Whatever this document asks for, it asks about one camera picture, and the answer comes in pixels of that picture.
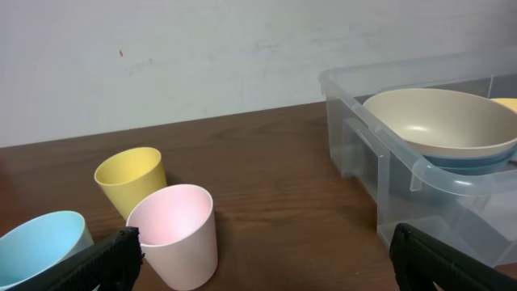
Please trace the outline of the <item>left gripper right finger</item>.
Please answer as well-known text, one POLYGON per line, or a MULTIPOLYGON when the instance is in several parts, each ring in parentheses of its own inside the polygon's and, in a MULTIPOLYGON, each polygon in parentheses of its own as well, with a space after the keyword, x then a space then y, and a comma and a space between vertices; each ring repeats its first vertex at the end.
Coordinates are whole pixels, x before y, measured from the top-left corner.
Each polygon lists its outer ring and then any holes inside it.
POLYGON ((516 289, 516 279, 406 223, 397 224, 389 257, 401 291, 516 289))

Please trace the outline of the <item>yellow bowl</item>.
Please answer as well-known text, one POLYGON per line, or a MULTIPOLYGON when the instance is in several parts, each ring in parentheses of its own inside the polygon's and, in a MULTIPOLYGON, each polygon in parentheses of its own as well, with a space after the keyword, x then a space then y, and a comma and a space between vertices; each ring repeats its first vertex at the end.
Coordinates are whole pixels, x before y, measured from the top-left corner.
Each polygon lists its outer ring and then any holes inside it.
POLYGON ((494 98, 490 99, 494 105, 490 106, 492 113, 502 113, 503 115, 509 115, 510 112, 516 113, 517 100, 512 98, 494 98))

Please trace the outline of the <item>large beige bowl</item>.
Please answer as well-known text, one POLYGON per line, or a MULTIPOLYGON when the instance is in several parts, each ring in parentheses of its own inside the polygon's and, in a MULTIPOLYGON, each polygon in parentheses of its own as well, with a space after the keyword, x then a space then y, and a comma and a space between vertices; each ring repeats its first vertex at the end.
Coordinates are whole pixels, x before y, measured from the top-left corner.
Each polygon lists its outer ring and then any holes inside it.
POLYGON ((478 95, 407 88, 374 95, 364 107, 423 155, 485 158, 516 150, 516 112, 478 95))

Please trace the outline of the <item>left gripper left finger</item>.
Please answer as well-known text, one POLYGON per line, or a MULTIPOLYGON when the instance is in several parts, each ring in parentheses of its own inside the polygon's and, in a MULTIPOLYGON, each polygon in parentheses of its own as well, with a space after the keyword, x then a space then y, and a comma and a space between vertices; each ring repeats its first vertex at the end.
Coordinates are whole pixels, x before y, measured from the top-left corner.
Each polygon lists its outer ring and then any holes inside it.
POLYGON ((139 229, 127 226, 8 291, 132 291, 143 259, 139 229))

